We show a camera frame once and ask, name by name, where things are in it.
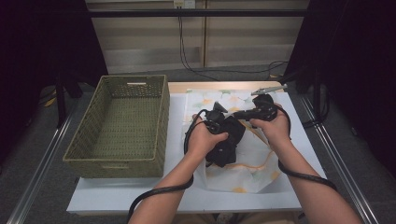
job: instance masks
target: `person's left hand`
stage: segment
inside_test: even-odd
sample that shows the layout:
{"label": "person's left hand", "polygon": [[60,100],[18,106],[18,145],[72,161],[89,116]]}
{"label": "person's left hand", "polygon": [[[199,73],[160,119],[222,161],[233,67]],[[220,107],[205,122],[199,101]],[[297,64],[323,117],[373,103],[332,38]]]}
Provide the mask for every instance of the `person's left hand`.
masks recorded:
{"label": "person's left hand", "polygon": [[202,160],[206,154],[212,150],[218,142],[224,141],[228,137],[228,133],[213,134],[206,125],[201,122],[202,119],[198,118],[194,130],[191,133],[189,140],[189,149],[187,153],[193,154],[194,157]]}

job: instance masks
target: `black horizontal bar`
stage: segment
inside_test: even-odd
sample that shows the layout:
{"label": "black horizontal bar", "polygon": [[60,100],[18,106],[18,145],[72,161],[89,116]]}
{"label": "black horizontal bar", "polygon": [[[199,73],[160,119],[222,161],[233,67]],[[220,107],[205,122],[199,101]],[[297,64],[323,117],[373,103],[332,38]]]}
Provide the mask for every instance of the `black horizontal bar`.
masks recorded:
{"label": "black horizontal bar", "polygon": [[36,11],[53,16],[119,17],[305,17],[305,9],[134,9],[92,11]]}

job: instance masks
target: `green woven basket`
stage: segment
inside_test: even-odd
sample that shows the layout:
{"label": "green woven basket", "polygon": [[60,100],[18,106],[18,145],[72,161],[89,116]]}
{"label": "green woven basket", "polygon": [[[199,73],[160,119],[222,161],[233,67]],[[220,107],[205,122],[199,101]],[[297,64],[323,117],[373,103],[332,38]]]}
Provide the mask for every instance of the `green woven basket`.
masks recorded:
{"label": "green woven basket", "polygon": [[169,98],[166,76],[101,77],[64,162],[85,178],[163,176]]}

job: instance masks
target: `person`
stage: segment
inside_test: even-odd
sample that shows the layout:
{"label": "person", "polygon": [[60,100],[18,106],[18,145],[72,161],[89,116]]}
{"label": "person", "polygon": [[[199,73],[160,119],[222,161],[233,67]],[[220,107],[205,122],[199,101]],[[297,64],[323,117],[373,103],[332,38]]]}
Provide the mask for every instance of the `person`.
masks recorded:
{"label": "person", "polygon": [[[278,111],[277,117],[272,121],[251,119],[249,122],[262,129],[269,140],[271,149],[288,170],[319,176],[291,142],[285,114]],[[227,133],[210,133],[203,123],[196,125],[184,158],[154,188],[176,186],[188,182],[205,155],[216,143],[227,137]],[[289,181],[310,223],[361,223],[355,211],[334,189],[292,176],[289,176]],[[183,194],[184,190],[180,190],[148,197],[136,207],[128,223],[172,223]]]}

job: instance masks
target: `hand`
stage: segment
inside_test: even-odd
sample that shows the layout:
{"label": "hand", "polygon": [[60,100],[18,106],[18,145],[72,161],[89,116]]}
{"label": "hand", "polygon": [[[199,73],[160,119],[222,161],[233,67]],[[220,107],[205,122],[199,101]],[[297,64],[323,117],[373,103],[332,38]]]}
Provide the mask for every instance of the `hand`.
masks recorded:
{"label": "hand", "polygon": [[272,121],[251,119],[249,122],[251,125],[262,129],[262,132],[267,137],[273,150],[276,150],[282,146],[282,144],[288,143],[290,141],[288,119],[286,118],[286,115],[280,110],[277,111],[276,118]]}
{"label": "hand", "polygon": [[187,153],[193,154],[195,157],[203,160],[206,154],[212,150],[218,142],[227,139],[228,133],[212,134],[206,128],[201,118],[198,118],[195,124],[197,125],[191,133]]}

